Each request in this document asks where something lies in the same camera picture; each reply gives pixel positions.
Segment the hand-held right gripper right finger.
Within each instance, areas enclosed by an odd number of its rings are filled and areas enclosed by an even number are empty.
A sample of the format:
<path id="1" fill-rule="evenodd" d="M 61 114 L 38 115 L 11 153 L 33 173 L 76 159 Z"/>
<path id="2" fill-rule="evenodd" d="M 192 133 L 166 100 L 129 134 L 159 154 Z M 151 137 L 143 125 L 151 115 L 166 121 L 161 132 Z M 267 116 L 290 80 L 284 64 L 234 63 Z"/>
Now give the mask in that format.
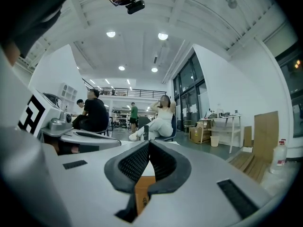
<path id="1" fill-rule="evenodd" d="M 135 227 L 229 227 L 242 219 L 218 183 L 231 180 L 260 209 L 271 197 L 257 182 L 218 156 L 164 142 L 192 167 L 174 193 L 154 194 L 134 221 Z"/>

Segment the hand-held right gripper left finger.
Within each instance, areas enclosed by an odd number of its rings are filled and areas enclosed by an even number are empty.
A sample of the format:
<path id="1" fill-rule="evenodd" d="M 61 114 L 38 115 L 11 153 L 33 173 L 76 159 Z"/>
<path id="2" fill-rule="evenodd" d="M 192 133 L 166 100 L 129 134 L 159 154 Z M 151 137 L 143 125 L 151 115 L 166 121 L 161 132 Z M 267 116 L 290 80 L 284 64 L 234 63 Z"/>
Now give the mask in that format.
<path id="1" fill-rule="evenodd" d="M 46 164 L 71 218 L 71 227 L 150 227 L 144 216 L 133 223 L 115 216 L 126 208 L 130 195 L 114 189 L 104 173 L 109 159 L 138 145 L 132 142 L 101 151 L 58 156 L 53 146 L 45 144 Z"/>

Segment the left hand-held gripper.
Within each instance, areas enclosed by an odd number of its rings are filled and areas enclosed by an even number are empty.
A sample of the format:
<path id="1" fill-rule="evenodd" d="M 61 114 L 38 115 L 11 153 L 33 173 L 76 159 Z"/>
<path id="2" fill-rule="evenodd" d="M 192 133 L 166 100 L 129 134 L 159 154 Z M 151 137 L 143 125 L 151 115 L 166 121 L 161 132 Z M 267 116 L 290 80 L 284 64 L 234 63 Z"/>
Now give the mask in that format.
<path id="1" fill-rule="evenodd" d="M 34 137 L 41 133 L 60 137 L 60 154 L 88 153 L 122 146 L 121 141 L 107 135 L 72 130 L 71 115 L 38 90 L 26 86 L 16 76 L 0 48 L 0 130 L 5 128 L 24 130 Z"/>

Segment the person's left forearm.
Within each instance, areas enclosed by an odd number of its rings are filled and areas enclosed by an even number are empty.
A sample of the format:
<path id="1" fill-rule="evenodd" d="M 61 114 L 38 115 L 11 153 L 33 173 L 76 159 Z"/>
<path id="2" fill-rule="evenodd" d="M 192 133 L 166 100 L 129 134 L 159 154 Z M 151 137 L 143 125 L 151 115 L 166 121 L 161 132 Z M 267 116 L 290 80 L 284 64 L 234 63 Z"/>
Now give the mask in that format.
<path id="1" fill-rule="evenodd" d="M 8 62 L 13 67 L 16 61 L 18 60 L 19 56 L 21 55 L 20 50 L 16 46 L 14 42 L 8 42 L 3 46 L 4 53 Z"/>

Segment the wooden sink cabinet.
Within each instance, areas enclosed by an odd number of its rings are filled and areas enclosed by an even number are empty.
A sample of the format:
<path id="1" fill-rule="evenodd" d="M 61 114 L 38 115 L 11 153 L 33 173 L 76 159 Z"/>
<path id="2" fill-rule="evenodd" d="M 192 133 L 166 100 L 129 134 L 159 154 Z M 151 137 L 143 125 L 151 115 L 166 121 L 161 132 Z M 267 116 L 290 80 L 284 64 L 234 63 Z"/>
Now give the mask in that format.
<path id="1" fill-rule="evenodd" d="M 137 215 L 139 216 L 149 203 L 148 187 L 156 183 L 155 176 L 142 176 L 135 185 Z"/>

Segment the glass entrance door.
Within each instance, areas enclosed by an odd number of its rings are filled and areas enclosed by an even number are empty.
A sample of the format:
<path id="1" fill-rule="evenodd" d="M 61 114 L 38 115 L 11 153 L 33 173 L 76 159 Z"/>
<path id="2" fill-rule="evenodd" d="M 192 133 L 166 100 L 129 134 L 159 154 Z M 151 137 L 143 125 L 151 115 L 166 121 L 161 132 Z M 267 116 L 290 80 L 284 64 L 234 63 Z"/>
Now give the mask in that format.
<path id="1" fill-rule="evenodd" d="M 203 119 L 209 109 L 209 99 L 204 74 L 194 53 L 173 79 L 174 99 L 177 103 L 177 129 L 189 132 L 190 127 Z"/>

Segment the wooden slat platform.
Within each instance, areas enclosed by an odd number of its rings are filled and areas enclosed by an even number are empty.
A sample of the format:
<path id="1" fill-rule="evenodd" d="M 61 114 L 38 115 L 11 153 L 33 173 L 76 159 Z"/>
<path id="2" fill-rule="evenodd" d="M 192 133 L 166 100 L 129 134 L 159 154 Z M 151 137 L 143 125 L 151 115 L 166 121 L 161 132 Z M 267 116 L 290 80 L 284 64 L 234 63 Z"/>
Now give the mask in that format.
<path id="1" fill-rule="evenodd" d="M 261 183 L 269 166 L 264 159 L 243 151 L 240 151 L 229 163 L 257 183 Z"/>

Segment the cardboard box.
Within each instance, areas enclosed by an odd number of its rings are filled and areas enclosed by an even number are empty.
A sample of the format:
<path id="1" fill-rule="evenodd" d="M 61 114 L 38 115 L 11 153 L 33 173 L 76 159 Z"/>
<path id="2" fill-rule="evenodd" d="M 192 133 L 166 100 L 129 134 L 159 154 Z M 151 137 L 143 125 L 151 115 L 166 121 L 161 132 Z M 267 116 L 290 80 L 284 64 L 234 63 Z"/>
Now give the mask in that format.
<path id="1" fill-rule="evenodd" d="M 189 140 L 195 144 L 202 144 L 210 141 L 212 132 L 208 124 L 198 124 L 196 127 L 189 128 Z"/>

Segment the white table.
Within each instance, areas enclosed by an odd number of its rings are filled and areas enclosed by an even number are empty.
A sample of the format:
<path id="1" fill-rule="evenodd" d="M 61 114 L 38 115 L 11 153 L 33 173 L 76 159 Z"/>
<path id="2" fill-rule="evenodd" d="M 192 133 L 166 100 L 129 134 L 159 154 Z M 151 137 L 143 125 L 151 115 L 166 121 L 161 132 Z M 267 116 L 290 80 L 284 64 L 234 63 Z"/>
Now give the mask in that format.
<path id="1" fill-rule="evenodd" d="M 232 153 L 233 147 L 241 146 L 240 115 L 200 119 L 197 122 L 197 126 L 198 125 L 202 126 L 202 133 L 204 133 L 204 131 L 211 132 L 211 137 L 213 137 L 214 141 L 217 141 L 218 144 L 229 146 L 229 154 Z"/>

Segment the blue chair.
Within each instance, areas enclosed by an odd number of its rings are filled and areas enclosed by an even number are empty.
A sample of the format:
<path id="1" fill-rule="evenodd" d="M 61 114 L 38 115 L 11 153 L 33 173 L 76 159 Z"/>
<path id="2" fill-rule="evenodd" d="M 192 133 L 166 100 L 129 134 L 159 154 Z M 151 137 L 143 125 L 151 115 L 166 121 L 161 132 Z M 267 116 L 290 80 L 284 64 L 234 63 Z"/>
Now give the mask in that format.
<path id="1" fill-rule="evenodd" d="M 171 124 L 172 124 L 172 128 L 173 128 L 173 132 L 172 132 L 171 136 L 169 136 L 169 137 L 160 136 L 160 137 L 156 137 L 155 139 L 160 140 L 160 141 L 173 141 L 176 136 L 176 133 L 177 133 L 177 119 L 176 119 L 175 115 L 173 115 L 173 117 L 172 117 Z"/>

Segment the small cardboard sheet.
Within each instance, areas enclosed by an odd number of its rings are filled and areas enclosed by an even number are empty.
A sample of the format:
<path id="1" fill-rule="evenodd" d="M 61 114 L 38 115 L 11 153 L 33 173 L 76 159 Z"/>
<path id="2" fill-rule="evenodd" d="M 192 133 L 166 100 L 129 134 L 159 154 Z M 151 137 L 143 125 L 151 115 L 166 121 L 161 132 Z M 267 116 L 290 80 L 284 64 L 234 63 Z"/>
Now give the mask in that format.
<path id="1" fill-rule="evenodd" d="M 248 148 L 252 147 L 252 127 L 251 126 L 244 127 L 243 146 L 248 147 Z"/>

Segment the large cardboard sheet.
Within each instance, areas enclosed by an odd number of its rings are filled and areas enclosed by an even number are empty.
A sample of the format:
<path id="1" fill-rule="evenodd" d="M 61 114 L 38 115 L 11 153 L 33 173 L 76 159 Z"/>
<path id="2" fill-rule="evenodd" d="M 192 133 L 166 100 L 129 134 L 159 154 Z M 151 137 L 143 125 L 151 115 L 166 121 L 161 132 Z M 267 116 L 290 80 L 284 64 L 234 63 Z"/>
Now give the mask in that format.
<path id="1" fill-rule="evenodd" d="M 273 160 L 273 150 L 278 145 L 278 111 L 254 116 L 254 145 L 252 153 L 265 162 Z"/>

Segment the person's black shirt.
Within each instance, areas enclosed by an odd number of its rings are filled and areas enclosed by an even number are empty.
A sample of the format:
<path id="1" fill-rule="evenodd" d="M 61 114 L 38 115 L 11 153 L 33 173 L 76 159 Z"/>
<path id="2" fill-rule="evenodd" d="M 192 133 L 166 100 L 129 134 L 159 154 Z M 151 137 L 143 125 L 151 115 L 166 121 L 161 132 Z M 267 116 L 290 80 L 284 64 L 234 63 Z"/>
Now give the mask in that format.
<path id="1" fill-rule="evenodd" d="M 58 20 L 66 0 L 0 0 L 0 44 L 14 43 L 25 58 Z"/>

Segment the black framed window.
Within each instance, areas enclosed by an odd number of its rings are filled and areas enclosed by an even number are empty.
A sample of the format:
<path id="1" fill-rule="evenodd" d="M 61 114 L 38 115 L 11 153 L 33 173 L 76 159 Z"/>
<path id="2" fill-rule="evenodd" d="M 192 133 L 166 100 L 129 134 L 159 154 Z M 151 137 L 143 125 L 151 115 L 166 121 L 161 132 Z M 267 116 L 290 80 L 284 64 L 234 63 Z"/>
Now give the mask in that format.
<path id="1" fill-rule="evenodd" d="M 294 137 L 303 137 L 303 48 L 294 43 L 276 57 L 291 97 Z"/>

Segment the white wall shelf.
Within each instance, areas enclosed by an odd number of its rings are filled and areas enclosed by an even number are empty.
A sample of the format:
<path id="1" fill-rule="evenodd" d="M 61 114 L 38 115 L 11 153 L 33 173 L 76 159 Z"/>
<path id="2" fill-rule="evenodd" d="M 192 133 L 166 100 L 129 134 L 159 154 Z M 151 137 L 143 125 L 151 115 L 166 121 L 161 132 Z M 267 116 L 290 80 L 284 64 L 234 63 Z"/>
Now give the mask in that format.
<path id="1" fill-rule="evenodd" d="M 75 102 L 77 96 L 77 90 L 73 87 L 67 85 L 66 83 L 61 84 L 61 89 L 59 90 L 60 97 L 62 100 L 67 100 L 70 102 Z"/>

